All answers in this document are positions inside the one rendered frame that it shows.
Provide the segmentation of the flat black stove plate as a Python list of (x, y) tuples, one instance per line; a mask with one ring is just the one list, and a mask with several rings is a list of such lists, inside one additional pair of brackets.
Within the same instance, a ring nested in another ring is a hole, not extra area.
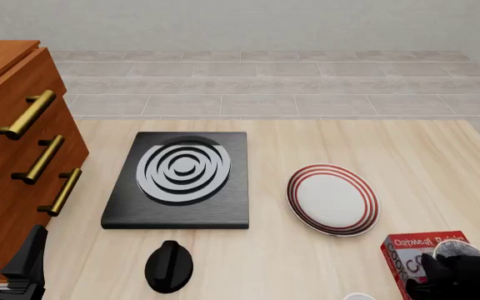
[(138, 132), (103, 229), (248, 229), (245, 132)]

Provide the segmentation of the white plate with red rings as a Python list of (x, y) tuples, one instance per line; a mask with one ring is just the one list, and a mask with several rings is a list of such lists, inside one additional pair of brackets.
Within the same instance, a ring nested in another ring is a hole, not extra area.
[(286, 185), (287, 204), (301, 222), (334, 237), (369, 232), (381, 215), (373, 188), (355, 172), (316, 163), (295, 171)]

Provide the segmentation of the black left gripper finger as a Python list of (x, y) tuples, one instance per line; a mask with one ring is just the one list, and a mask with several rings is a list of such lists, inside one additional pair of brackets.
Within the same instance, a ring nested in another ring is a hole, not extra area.
[(48, 230), (35, 225), (20, 249), (1, 270), (8, 281), (44, 282), (43, 259)]

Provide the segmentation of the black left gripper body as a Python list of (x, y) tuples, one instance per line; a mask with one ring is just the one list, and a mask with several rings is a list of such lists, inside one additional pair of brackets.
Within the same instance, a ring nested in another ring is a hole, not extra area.
[(0, 300), (42, 300), (45, 291), (44, 279), (0, 280)]

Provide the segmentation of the round black stove knob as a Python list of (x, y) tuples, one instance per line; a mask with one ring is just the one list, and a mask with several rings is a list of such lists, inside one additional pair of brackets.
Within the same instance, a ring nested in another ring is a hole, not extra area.
[(175, 293), (185, 287), (193, 275), (192, 255), (178, 242), (167, 240), (148, 258), (144, 275), (155, 292)]

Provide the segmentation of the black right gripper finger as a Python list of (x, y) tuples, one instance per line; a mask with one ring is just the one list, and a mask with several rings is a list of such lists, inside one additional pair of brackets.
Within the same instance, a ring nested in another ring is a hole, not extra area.
[(442, 300), (452, 285), (453, 272), (430, 254), (422, 254), (421, 263), (426, 274), (425, 282), (406, 281), (406, 292), (412, 300)]

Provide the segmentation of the red cookies box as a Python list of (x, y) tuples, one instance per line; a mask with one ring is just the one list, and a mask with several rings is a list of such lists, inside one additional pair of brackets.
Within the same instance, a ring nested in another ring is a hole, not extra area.
[(418, 283), (427, 281), (421, 263), (422, 254), (433, 255), (435, 247), (440, 242), (451, 239), (468, 243), (467, 238), (460, 231), (387, 235), (380, 249), (403, 300), (412, 300), (406, 292), (408, 279), (413, 279)]

